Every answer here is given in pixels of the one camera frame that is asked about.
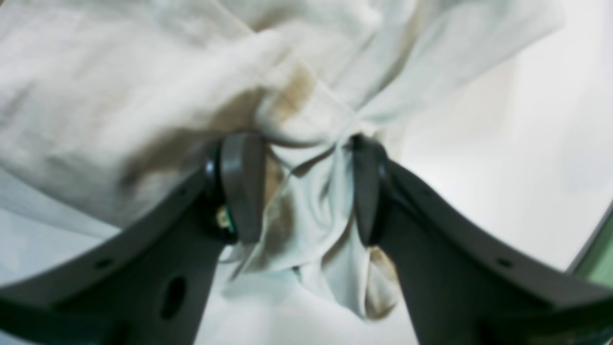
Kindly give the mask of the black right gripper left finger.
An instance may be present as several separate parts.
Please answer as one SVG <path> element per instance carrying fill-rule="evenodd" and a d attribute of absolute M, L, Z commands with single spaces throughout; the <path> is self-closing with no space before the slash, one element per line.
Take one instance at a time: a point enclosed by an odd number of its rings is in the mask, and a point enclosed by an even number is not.
<path fill-rule="evenodd" d="M 266 144 L 217 140 L 128 229 L 1 289 L 1 331 L 33 345 L 192 345 L 226 245 L 262 234 Z"/>

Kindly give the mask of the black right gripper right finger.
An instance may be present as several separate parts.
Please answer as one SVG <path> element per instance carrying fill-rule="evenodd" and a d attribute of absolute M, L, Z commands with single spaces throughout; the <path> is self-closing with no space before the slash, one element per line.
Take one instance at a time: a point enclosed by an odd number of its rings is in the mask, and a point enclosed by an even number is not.
<path fill-rule="evenodd" d="M 610 345 L 612 289 L 480 229 L 385 148 L 352 137 L 361 241 L 394 266 L 421 345 Z"/>

